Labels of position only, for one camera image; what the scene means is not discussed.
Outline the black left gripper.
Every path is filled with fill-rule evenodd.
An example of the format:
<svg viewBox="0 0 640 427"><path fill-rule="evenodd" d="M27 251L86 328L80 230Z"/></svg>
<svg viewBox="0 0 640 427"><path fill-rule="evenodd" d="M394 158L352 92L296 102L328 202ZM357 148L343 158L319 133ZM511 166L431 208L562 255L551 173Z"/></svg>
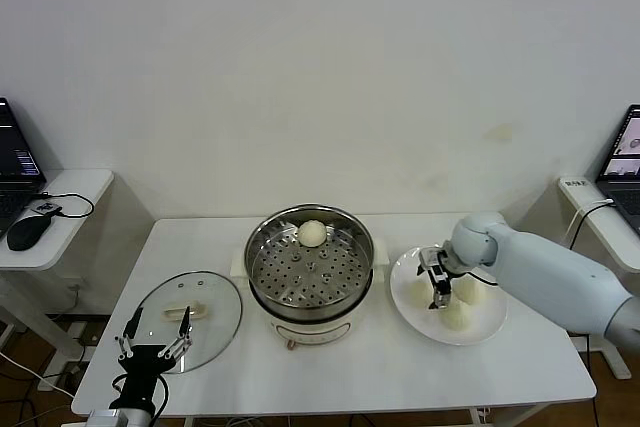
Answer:
<svg viewBox="0 0 640 427"><path fill-rule="evenodd" d="M115 340L119 346L118 363L124 369L124 385L120 395L109 407L111 409L155 410L153 403L156 384L163 385L163 402L160 409L166 407L169 399L168 384L163 374L176 366L176 359L181 358L192 345L191 307L185 308L177 337L164 348L160 345L131 345L137 332L143 308L138 307L126 323L120 336Z"/></svg>

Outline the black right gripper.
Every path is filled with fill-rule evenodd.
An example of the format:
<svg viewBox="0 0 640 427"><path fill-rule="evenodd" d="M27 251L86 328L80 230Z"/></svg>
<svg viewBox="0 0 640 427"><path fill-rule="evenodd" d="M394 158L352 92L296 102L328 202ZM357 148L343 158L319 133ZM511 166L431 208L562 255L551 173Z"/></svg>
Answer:
<svg viewBox="0 0 640 427"><path fill-rule="evenodd" d="M442 251L432 251L429 254L429 276L433 285L433 300L428 306L429 310L439 310L447 308L451 303L451 275L445 268L442 260ZM426 271L422 262L417 267L417 276L421 276Z"/></svg>

